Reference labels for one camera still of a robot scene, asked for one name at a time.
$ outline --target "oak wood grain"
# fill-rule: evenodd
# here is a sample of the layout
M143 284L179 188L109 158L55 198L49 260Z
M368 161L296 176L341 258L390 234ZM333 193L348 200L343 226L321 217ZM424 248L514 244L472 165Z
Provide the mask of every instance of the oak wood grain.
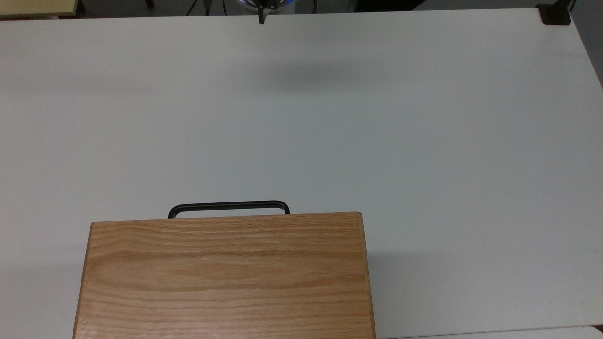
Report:
M360 213L93 223L74 338L375 338Z

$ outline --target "black handle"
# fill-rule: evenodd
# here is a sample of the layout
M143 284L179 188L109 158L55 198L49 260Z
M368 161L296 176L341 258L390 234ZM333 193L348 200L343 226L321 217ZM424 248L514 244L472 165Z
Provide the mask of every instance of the black handle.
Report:
M262 200L262 201L235 201L231 203L201 203L201 204L182 204L174 206L169 213L168 219L174 219L178 213L193 211L215 211L218 209L248 209L248 208L280 208L289 214L289 206L280 200Z

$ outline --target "wooden lid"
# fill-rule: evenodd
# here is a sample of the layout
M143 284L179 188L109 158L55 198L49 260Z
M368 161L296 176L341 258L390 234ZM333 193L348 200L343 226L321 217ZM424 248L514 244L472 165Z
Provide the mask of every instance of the wooden lid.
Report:
M374 339L362 215L93 223L74 338Z

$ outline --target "wood panel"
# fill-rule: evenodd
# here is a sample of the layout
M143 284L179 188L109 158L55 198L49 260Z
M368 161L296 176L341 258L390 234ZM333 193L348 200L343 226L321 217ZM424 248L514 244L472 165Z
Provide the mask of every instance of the wood panel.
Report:
M74 338L374 338L360 213L93 223Z

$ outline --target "black clamp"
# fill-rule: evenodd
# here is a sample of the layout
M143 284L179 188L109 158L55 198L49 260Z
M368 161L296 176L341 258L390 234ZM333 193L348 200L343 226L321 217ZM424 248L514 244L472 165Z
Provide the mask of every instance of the black clamp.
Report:
M572 23L569 12L572 11L576 0L558 0L552 5L539 4L536 8L540 10L540 18L545 25L568 26Z
M169 213L168 219L174 219L178 213L193 211L216 211L221 209L251 209L251 208L280 208L289 214L289 206L280 200L262 200L262 201L235 201L229 203L200 203L200 204L181 204L174 206Z

